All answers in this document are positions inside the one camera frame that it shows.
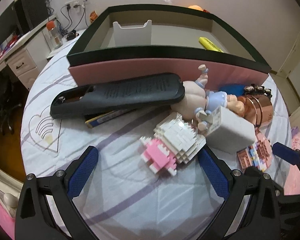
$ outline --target rose gold cup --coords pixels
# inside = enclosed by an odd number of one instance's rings
[[[244,103],[243,118],[251,122],[255,128],[261,128],[272,121],[273,106],[266,95],[244,95],[238,97]]]

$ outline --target pink lego piece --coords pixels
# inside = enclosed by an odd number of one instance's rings
[[[269,140],[259,130],[256,130],[257,142],[248,146],[247,148],[238,151],[237,155],[241,164],[242,170],[250,166],[256,166],[260,171],[265,171],[270,167],[272,161],[272,148]],[[255,149],[257,153],[257,159],[251,156],[251,150]]]
[[[141,157],[145,162],[153,162],[150,165],[150,169],[154,173],[157,173],[162,168],[165,168],[170,174],[177,174],[175,155],[160,139],[145,140],[144,143],[146,150],[143,152]]]

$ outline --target orange bottle cap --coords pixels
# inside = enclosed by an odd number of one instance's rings
[[[51,31],[56,25],[54,24],[53,21],[47,22],[47,29],[48,31]]]

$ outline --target bedsheet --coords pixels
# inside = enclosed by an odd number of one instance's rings
[[[181,166],[178,174],[171,177],[154,175],[140,159],[143,147],[139,138],[153,135],[155,125],[169,114],[168,107],[132,111],[93,129],[83,119],[50,117],[53,98],[76,86],[66,59],[73,43],[53,57],[29,93],[21,129],[26,173],[52,175],[93,145],[99,150],[98,165],[73,202],[101,240],[195,239],[223,202],[198,160]],[[261,131],[271,143],[278,141],[291,147],[290,123],[282,96],[270,76],[264,86],[272,89],[274,117]],[[42,127],[44,120],[49,120],[50,126]],[[231,169],[240,169],[236,154],[212,150]],[[266,172],[283,186],[289,165],[274,157]],[[67,232],[53,199],[48,200],[56,222]],[[247,201],[245,197],[229,233],[237,228]]]

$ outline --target black remote control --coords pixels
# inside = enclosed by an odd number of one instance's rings
[[[119,109],[172,105],[184,96],[180,77],[162,73],[63,91],[52,101],[50,114],[53,118],[75,118]]]

